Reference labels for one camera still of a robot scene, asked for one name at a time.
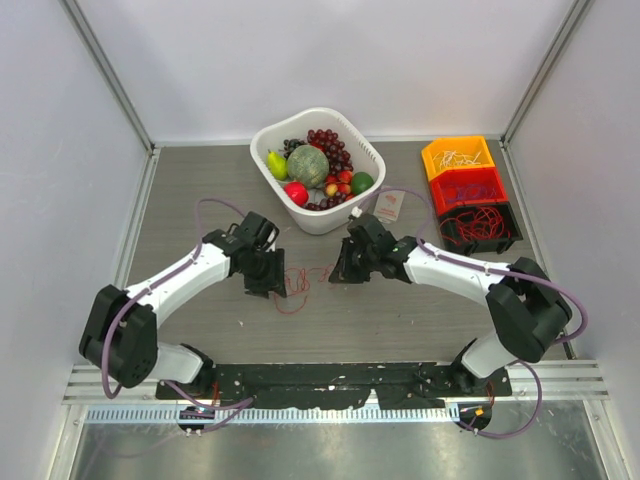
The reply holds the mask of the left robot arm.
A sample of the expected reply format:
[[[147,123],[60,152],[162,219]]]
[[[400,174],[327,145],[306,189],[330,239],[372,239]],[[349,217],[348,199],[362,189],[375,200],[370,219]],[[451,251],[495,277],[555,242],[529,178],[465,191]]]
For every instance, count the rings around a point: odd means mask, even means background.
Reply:
[[[247,294],[285,296],[283,249],[278,227],[248,213],[226,230],[204,235],[181,260],[135,285],[103,287],[95,296],[79,341],[79,353],[101,370],[105,383],[133,388],[147,379],[176,385],[200,399],[215,381],[215,366],[186,344],[158,339],[159,327],[203,290],[239,274]]]

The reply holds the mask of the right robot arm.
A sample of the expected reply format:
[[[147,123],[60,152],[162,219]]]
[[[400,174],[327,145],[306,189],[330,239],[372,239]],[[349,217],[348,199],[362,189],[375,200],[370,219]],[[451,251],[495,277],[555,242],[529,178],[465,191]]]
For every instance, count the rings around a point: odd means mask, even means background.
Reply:
[[[515,361],[539,362],[572,318],[565,294],[531,259],[482,262],[413,236],[397,239],[371,214],[352,218],[347,231],[331,283],[363,284],[378,273],[449,291],[488,310],[492,331],[465,346],[449,367],[450,382],[462,394],[477,393]]]

